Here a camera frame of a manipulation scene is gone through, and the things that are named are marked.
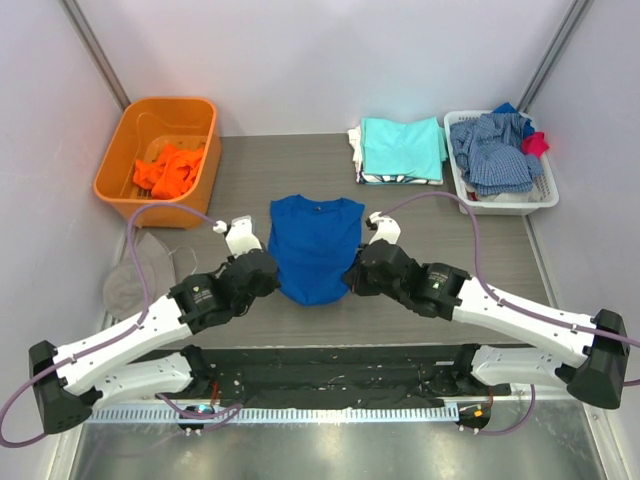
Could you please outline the blue t shirt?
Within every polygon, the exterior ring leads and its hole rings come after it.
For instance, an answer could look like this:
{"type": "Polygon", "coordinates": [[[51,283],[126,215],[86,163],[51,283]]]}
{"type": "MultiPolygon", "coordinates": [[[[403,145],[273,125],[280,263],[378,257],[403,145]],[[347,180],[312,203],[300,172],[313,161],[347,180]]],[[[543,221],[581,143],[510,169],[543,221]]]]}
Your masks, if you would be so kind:
{"type": "Polygon", "coordinates": [[[311,307],[347,294],[343,275],[361,242],[363,213],[364,205],[348,198],[314,201],[291,195],[271,203],[268,251],[287,298],[311,307]]]}

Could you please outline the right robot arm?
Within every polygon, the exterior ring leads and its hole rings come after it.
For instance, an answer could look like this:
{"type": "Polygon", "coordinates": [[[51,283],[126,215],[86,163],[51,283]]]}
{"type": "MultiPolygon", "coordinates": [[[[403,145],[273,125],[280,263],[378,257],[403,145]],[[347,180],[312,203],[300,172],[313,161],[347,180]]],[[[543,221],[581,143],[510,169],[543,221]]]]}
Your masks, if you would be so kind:
{"type": "Polygon", "coordinates": [[[451,371],[465,395],[506,383],[564,387],[575,399],[603,409],[620,407],[630,347],[622,317],[565,312],[510,295],[467,271],[420,264],[385,240],[359,248],[342,279],[358,296],[385,295],[426,318],[479,326],[523,342],[507,353],[480,346],[451,371]]]}

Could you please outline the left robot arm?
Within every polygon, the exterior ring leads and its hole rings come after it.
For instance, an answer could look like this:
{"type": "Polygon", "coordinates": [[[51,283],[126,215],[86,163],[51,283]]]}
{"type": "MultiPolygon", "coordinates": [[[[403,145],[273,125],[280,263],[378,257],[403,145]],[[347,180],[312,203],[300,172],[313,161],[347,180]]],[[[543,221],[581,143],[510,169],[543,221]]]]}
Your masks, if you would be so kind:
{"type": "Polygon", "coordinates": [[[215,373],[201,348],[188,345],[151,361],[142,356],[244,315],[255,299],[278,286],[275,259],[254,249],[216,272],[187,277],[156,300],[145,317],[134,315],[69,345],[33,345],[29,367],[44,432],[65,432],[95,411],[135,397],[205,397],[215,373]]]}

